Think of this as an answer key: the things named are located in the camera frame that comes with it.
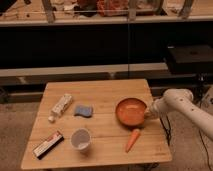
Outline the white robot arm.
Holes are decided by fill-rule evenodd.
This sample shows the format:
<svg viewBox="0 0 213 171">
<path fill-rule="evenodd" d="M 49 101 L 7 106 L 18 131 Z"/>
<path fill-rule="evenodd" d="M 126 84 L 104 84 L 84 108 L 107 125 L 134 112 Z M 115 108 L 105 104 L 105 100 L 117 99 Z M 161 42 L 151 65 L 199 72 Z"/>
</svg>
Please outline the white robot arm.
<svg viewBox="0 0 213 171">
<path fill-rule="evenodd" d="M 167 89 L 161 98 L 148 107 L 154 117 L 178 111 L 195 124 L 213 141 L 213 116 L 193 103 L 194 95 L 189 89 Z"/>
</svg>

